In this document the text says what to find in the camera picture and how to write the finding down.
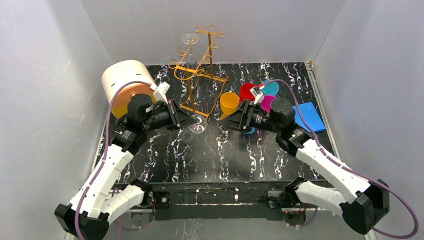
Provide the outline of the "magenta wine glass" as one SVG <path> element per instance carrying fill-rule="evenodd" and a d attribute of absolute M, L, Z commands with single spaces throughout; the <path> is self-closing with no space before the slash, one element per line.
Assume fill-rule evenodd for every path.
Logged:
<path fill-rule="evenodd" d="M 271 110 L 271 104 L 272 104 L 272 102 L 273 102 L 275 99 L 276 99 L 276 97 L 275 97 L 275 96 L 273 96 L 273 95 L 265 95 L 265 96 L 264 96 L 264 98 L 263 98 L 263 100 L 262 100 L 262 102 L 260 103 L 261 108 L 262 108 L 265 112 L 269 113 L 269 112 L 270 112 L 270 110 Z"/>

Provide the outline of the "red wine glass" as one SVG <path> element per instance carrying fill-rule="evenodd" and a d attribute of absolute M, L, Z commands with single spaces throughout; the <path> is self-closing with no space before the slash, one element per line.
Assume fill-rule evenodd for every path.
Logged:
<path fill-rule="evenodd" d="M 244 100 L 250 100 L 252 102 L 255 100 L 255 96 L 251 93 L 251 89 L 254 87 L 256 87 L 256 85 L 253 83 L 244 83 L 241 85 L 239 89 L 239 99 L 241 103 L 243 103 Z"/>

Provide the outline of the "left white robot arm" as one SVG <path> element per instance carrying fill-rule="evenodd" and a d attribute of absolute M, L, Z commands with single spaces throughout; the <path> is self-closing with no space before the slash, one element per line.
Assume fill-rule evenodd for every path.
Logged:
<path fill-rule="evenodd" d="M 148 94 L 132 96 L 127 113 L 116 122 L 111 133 L 105 134 L 103 159 L 69 203 L 56 207 L 54 215 L 61 227 L 81 240 L 103 239 L 113 222 L 142 204 L 152 192 L 149 183 L 136 179 L 108 197 L 123 168 L 147 140 L 147 134 L 161 128 L 175 131 L 196 123 L 173 99 L 153 103 Z"/>

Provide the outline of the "clear wine glass front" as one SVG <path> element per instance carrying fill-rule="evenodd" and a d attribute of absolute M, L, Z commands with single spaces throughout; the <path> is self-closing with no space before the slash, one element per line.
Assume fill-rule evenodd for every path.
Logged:
<path fill-rule="evenodd" d="M 208 127 L 207 120 L 203 115 L 193 114 L 191 117 L 196 120 L 196 123 L 182 129 L 180 138 L 184 143 L 189 143 L 197 135 L 204 133 Z"/>

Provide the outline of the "yellow wine glass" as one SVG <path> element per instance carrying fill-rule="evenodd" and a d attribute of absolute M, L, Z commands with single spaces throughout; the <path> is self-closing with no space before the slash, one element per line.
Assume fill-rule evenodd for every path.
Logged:
<path fill-rule="evenodd" d="M 220 99 L 220 109 L 222 111 L 221 119 L 228 117 L 233 114 L 239 106 L 240 98 L 234 92 L 225 92 L 221 95 Z"/>

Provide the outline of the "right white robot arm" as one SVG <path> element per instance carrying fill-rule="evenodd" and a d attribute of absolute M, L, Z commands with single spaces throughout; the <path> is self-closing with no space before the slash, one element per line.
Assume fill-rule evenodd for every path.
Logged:
<path fill-rule="evenodd" d="M 239 132 L 256 128 L 276 133 L 275 140 L 287 153 L 306 163 L 324 177 L 331 190 L 298 177 L 285 187 L 285 199 L 313 204 L 343 218 L 355 232 L 366 235 L 390 210 L 388 185 L 350 172 L 343 162 L 325 148 L 316 137 L 295 122 L 296 112 L 286 99 L 271 102 L 270 111 L 245 100 L 218 124 Z"/>

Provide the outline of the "light blue wine glass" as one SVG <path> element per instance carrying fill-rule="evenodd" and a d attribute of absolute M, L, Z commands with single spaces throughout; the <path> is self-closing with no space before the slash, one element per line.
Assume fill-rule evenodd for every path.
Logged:
<path fill-rule="evenodd" d="M 255 128 L 255 127 L 250 127 L 249 129 L 247 129 L 247 130 L 244 132 L 244 134 L 246 134 L 246 135 L 251 135 L 251 134 L 253 134 L 255 131 L 256 131 L 256 128 Z"/>
<path fill-rule="evenodd" d="M 278 95 L 278 92 L 280 90 L 280 86 L 279 86 L 277 81 L 265 80 L 265 81 L 262 82 L 262 84 L 264 85 L 262 92 L 265 96 L 276 97 Z"/>

